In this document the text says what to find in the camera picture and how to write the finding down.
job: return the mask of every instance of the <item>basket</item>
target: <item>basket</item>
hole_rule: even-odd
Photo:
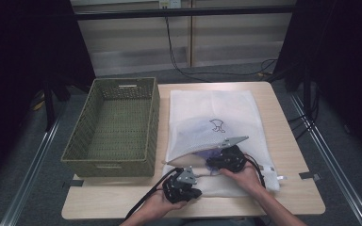
[[[155,78],[95,79],[61,162],[79,177],[153,176],[159,103]]]

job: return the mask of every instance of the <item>white mesh bag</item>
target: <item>white mesh bag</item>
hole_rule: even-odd
[[[173,167],[193,166],[196,188],[203,196],[236,197],[247,194],[231,179],[213,175],[204,158],[194,153],[213,149],[228,137],[248,136],[238,144],[263,166],[266,187],[279,190],[277,173],[267,150],[260,115],[252,93],[219,90],[173,90],[170,97],[169,143],[163,174]]]

